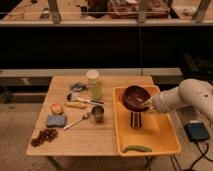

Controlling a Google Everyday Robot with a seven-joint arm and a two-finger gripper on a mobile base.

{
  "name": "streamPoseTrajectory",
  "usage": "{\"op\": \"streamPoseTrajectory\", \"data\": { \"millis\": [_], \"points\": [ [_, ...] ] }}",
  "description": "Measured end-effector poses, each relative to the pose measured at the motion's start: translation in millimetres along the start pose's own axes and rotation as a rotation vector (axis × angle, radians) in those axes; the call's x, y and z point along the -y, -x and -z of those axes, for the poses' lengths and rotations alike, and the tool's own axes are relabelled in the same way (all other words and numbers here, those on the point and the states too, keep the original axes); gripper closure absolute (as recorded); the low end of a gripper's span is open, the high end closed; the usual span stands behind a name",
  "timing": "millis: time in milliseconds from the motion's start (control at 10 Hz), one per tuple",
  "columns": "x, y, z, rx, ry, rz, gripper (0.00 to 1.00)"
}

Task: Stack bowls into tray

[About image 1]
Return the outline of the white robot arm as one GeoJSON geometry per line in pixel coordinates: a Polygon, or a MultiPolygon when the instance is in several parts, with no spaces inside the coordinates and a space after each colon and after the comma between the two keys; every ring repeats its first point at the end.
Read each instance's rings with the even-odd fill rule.
{"type": "Polygon", "coordinates": [[[152,107],[159,113],[193,106],[213,122],[213,85],[198,79],[185,79],[175,88],[152,95],[142,106],[152,107]]]}

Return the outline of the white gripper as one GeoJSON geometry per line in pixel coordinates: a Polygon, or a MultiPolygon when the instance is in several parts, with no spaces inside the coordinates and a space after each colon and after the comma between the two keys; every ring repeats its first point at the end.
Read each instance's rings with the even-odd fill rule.
{"type": "Polygon", "coordinates": [[[142,111],[157,111],[158,110],[158,106],[154,101],[153,97],[150,97],[148,100],[146,100],[145,102],[142,103],[142,111]]]}

